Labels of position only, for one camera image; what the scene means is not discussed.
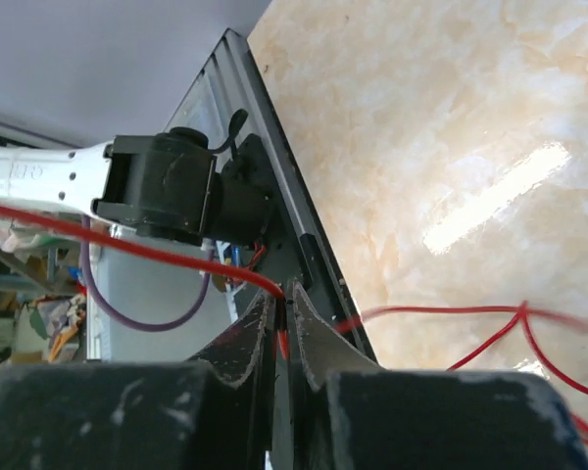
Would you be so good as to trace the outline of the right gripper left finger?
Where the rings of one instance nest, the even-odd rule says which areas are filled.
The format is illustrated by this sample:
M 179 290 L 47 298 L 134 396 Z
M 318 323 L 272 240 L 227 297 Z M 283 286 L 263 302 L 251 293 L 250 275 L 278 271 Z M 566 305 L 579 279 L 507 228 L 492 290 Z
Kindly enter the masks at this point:
M 181 362 L 0 366 L 0 469 L 261 469 L 275 301 Z

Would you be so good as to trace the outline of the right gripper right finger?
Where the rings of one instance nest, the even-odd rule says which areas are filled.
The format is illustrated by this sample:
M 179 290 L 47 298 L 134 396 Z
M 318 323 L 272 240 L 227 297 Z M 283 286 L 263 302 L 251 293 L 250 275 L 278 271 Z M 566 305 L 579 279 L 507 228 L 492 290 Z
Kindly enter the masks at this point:
M 511 371 L 391 371 L 286 291 L 297 469 L 588 469 L 563 398 Z

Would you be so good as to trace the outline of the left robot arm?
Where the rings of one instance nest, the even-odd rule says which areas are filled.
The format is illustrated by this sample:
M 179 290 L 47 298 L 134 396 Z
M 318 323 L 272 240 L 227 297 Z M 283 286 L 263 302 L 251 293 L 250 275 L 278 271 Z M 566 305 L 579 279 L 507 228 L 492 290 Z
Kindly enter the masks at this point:
M 141 236 L 251 245 L 268 223 L 262 189 L 217 170 L 217 150 L 185 127 L 81 149 L 0 146 L 0 206 L 86 215 Z

